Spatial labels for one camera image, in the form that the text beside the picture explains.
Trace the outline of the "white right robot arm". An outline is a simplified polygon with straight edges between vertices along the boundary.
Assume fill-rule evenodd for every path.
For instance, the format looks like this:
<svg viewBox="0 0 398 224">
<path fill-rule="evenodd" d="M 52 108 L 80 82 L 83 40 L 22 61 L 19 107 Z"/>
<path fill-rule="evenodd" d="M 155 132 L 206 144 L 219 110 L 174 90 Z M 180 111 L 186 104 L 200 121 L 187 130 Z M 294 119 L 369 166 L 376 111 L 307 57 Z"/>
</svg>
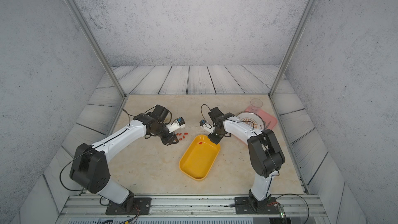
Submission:
<svg viewBox="0 0 398 224">
<path fill-rule="evenodd" d="M 271 183 L 279 176 L 286 159 L 282 148 L 272 130 L 255 129 L 249 122 L 239 120 L 231 113 L 224 114 L 219 108 L 209 110 L 208 115 L 213 123 L 208 128 L 205 123 L 201 126 L 209 132 L 208 138 L 214 144 L 227 135 L 233 135 L 245 141 L 248 146 L 249 158 L 256 177 L 249 190 L 248 201 L 255 212 L 276 203 L 271 194 Z"/>
</svg>

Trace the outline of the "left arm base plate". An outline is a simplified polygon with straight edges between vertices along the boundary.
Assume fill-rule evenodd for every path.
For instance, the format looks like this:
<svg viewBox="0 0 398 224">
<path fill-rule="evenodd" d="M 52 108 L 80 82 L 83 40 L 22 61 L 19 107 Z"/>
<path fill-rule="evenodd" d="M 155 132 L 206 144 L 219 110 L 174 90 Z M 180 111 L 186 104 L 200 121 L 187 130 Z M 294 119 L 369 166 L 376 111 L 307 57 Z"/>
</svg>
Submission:
<svg viewBox="0 0 398 224">
<path fill-rule="evenodd" d="M 151 201 L 151 198 L 143 197 L 130 197 L 121 204 L 110 201 L 107 206 L 105 215 L 148 215 L 150 211 Z"/>
</svg>

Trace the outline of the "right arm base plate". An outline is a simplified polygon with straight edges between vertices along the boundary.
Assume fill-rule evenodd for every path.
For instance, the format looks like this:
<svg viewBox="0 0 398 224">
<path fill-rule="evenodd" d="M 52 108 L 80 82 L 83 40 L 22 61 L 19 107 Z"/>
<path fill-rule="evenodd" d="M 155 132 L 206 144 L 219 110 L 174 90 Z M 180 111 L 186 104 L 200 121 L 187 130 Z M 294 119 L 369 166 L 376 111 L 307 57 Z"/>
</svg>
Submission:
<svg viewBox="0 0 398 224">
<path fill-rule="evenodd" d="M 280 209 L 274 197 L 258 201 L 254 197 L 235 197 L 235 212 L 238 215 L 279 215 Z"/>
</svg>

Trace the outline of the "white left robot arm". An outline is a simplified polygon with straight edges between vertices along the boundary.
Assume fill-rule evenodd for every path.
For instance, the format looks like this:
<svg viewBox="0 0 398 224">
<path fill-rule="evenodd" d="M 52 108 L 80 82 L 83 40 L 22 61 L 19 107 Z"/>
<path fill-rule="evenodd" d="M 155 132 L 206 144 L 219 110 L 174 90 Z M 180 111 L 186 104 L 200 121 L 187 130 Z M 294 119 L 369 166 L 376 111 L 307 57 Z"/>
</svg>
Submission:
<svg viewBox="0 0 398 224">
<path fill-rule="evenodd" d="M 182 117 L 166 121 L 167 118 L 172 118 L 172 113 L 160 105 L 128 117 L 128 124 L 111 136 L 92 145 L 79 145 L 69 173 L 70 179 L 84 189 L 108 199 L 111 204 L 123 208 L 126 212 L 134 208 L 134 194 L 111 178 L 109 162 L 141 138 L 154 136 L 159 137 L 163 145 L 177 144 L 175 132 L 185 126 Z"/>
</svg>

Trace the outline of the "yellow plastic storage box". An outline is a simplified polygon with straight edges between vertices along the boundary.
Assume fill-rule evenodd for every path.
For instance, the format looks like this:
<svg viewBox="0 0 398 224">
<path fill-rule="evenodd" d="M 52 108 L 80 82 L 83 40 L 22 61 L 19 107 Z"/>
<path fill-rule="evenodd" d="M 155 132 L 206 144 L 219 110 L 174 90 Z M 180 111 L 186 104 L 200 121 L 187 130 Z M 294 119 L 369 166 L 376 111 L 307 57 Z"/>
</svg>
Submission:
<svg viewBox="0 0 398 224">
<path fill-rule="evenodd" d="M 204 180 L 210 172 L 221 146 L 212 143 L 206 135 L 194 138 L 179 162 L 179 169 L 193 180 Z"/>
</svg>

